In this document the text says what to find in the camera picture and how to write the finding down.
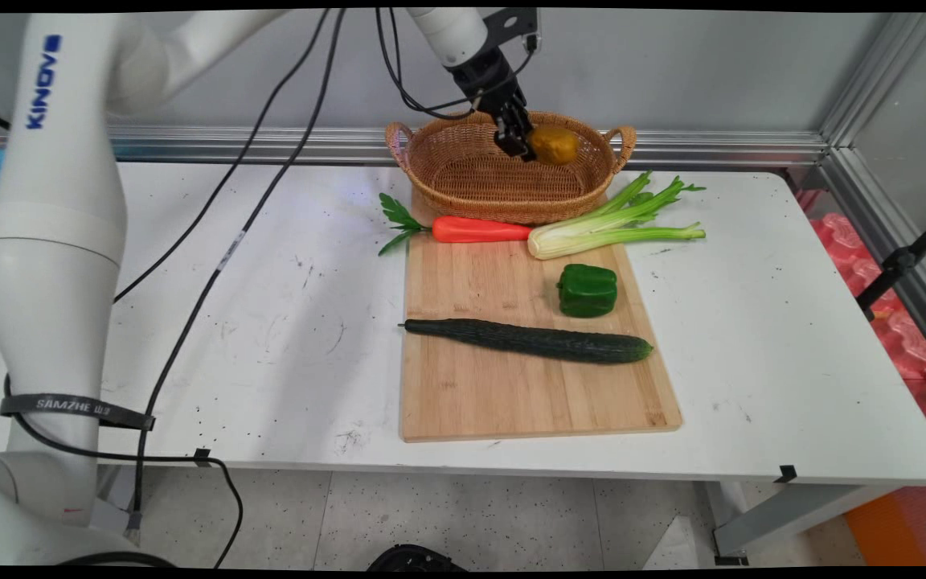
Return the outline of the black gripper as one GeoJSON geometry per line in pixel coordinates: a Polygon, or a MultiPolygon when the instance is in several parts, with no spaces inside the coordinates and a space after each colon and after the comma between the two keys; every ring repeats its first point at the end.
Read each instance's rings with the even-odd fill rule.
{"type": "Polygon", "coordinates": [[[517,73],[501,49],[493,48],[447,69],[468,105],[467,115],[484,113],[496,122],[494,142],[504,154],[523,162],[536,161],[528,135],[534,126],[517,73]]]}

